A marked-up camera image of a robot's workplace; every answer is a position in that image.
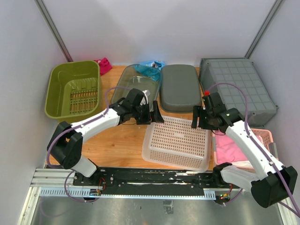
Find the dark grey plastic tub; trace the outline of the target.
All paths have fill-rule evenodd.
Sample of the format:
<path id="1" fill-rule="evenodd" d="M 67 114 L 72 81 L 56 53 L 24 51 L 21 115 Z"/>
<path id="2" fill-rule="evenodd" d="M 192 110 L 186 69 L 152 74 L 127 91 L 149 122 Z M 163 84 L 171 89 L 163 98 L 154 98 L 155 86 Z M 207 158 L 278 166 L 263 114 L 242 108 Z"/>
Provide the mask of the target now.
<path id="1" fill-rule="evenodd" d="M 160 104 L 169 113 L 191 113 L 195 105 L 201 105 L 201 90 L 194 66 L 173 64 L 161 69 L 163 81 L 160 88 Z"/>

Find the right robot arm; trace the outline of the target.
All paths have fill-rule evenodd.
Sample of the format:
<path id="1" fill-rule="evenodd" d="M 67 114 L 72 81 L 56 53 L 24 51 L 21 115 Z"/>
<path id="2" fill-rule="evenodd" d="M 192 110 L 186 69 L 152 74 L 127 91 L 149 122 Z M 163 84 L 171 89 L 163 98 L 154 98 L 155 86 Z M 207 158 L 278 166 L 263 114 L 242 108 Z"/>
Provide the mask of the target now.
<path id="1" fill-rule="evenodd" d="M 246 119 L 236 109 L 227 109 L 218 93 L 205 95 L 204 106 L 193 107 L 192 128 L 220 131 L 230 137 L 254 168 L 247 172 L 232 163 L 222 163 L 213 169 L 212 181 L 219 188 L 236 185 L 250 192 L 263 208 L 286 198 L 292 198 L 298 173 L 286 167 L 258 140 Z"/>

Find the large grey storage crate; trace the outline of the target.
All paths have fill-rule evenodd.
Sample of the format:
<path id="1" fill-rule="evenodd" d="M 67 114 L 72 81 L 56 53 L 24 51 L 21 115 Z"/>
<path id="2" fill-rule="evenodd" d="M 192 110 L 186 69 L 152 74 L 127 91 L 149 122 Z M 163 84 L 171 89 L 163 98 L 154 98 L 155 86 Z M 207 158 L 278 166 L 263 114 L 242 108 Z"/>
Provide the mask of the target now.
<path id="1" fill-rule="evenodd" d="M 277 113 L 252 61 L 245 58 L 202 58 L 199 81 L 204 90 L 219 93 L 227 109 L 242 115 L 248 109 L 248 124 L 264 127 Z"/>

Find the translucent teal plastic tub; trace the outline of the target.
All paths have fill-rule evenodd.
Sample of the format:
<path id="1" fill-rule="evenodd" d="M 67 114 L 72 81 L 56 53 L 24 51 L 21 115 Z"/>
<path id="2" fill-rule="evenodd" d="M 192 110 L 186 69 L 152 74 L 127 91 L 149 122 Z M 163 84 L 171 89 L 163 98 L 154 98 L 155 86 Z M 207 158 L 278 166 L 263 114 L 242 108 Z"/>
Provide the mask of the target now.
<path id="1" fill-rule="evenodd" d="M 148 97 L 150 110 L 153 110 L 153 101 L 158 97 L 159 89 L 162 83 L 162 75 L 158 81 L 143 76 L 142 74 L 135 71 L 134 64 L 127 66 L 117 83 L 117 88 L 111 98 L 111 103 L 117 102 L 120 98 L 124 98 L 132 88 L 143 90 L 149 90 L 150 95 Z"/>

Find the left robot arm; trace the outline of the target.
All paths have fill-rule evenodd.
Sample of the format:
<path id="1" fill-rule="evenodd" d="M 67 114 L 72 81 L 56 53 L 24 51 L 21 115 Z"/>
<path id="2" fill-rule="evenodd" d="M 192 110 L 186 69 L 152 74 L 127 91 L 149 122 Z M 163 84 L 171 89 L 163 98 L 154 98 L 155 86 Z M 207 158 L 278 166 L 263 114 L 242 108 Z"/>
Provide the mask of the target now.
<path id="1" fill-rule="evenodd" d="M 75 123 L 60 122 L 47 146 L 47 165 L 51 168 L 62 167 L 78 172 L 84 176 L 89 185 L 100 181 L 97 166 L 82 155 L 83 144 L 93 136 L 135 119 L 138 125 L 149 125 L 153 122 L 163 123 L 156 100 L 149 101 L 149 90 L 130 89 L 106 109 L 92 117 Z"/>

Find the white perforated plastic basket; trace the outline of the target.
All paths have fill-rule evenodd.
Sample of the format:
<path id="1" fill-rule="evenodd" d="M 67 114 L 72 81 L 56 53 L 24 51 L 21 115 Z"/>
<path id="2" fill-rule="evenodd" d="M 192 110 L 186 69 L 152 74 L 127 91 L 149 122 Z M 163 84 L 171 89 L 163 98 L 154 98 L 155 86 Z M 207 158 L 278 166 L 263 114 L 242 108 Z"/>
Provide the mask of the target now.
<path id="1" fill-rule="evenodd" d="M 142 158 L 184 170 L 207 171 L 211 152 L 210 131 L 191 128 L 191 120 L 170 116 L 163 116 L 163 119 L 163 123 L 147 126 Z"/>

